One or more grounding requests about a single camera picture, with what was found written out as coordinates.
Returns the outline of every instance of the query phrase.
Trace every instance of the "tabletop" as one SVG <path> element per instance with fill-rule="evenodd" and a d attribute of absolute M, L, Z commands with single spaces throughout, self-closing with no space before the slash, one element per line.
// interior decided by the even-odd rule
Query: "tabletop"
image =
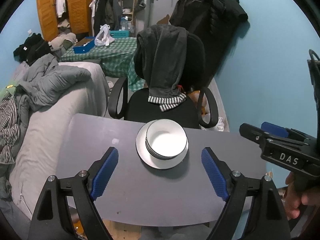
<path fill-rule="evenodd" d="M 186 158 L 169 170 L 156 170 L 139 158 L 135 140 L 143 123 L 76 114 L 60 149 L 56 175 L 73 177 L 88 170 L 109 147 L 119 151 L 119 162 L 104 191 L 94 203 L 103 219 L 132 225 L 172 227 L 217 220 L 224 202 L 201 163 L 201 151 L 211 147 L 231 170 L 261 179 L 266 163 L 259 146 L 236 133 L 185 128 Z M 68 197 L 70 206 L 75 207 Z M 251 200 L 246 199 L 244 209 Z"/>
<path fill-rule="evenodd" d="M 86 59 L 101 59 L 101 67 L 106 76 L 128 76 L 128 86 L 133 92 L 142 89 L 144 80 L 139 78 L 134 69 L 133 56 L 137 48 L 137 39 L 117 38 L 109 46 L 94 46 L 87 53 L 75 54 L 69 48 L 60 58 L 60 62 L 77 62 Z"/>

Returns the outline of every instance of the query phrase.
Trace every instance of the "light blue wall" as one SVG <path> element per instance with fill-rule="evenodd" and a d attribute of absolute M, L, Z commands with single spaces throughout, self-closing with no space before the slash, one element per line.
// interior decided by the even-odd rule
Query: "light blue wall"
<path fill-rule="evenodd" d="M 7 85 L 19 62 L 13 51 L 28 37 L 28 30 L 41 33 L 36 0 L 24 0 L 0 33 L 0 89 Z"/>
<path fill-rule="evenodd" d="M 246 122 L 295 128 L 316 136 L 317 117 L 308 50 L 320 54 L 320 38 L 293 0 L 240 0 L 249 16 L 215 75 L 230 130 Z M 273 170 L 278 187 L 288 172 Z"/>

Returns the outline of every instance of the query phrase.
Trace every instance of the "blue box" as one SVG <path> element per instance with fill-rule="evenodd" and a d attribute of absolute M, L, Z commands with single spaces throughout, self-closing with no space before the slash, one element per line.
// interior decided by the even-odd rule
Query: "blue box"
<path fill-rule="evenodd" d="M 75 54 L 86 53 L 92 49 L 94 47 L 94 39 L 95 37 L 85 37 L 81 41 L 77 42 L 73 47 Z"/>
<path fill-rule="evenodd" d="M 110 31 L 110 36 L 113 38 L 128 38 L 129 31 Z"/>

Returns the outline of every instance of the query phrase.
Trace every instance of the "striped garment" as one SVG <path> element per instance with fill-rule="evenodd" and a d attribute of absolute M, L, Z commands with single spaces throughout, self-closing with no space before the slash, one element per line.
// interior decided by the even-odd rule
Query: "striped garment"
<path fill-rule="evenodd" d="M 19 139 L 17 106 L 14 97 L 6 92 L 0 102 L 0 164 L 14 164 L 11 148 Z"/>
<path fill-rule="evenodd" d="M 186 97 L 187 96 L 182 93 L 180 93 L 180 95 L 178 95 L 177 97 L 173 98 L 157 98 L 149 96 L 148 102 L 160 104 L 160 110 L 162 112 L 165 112 L 180 105 L 183 101 L 186 100 Z"/>

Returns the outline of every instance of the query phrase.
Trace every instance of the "wooden floor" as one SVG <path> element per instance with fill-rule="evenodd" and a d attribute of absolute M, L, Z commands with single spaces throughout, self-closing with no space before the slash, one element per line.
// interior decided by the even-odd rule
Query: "wooden floor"
<path fill-rule="evenodd" d="M 138 240 L 141 236 L 141 226 L 123 224 L 103 220 L 106 228 L 114 240 Z"/>

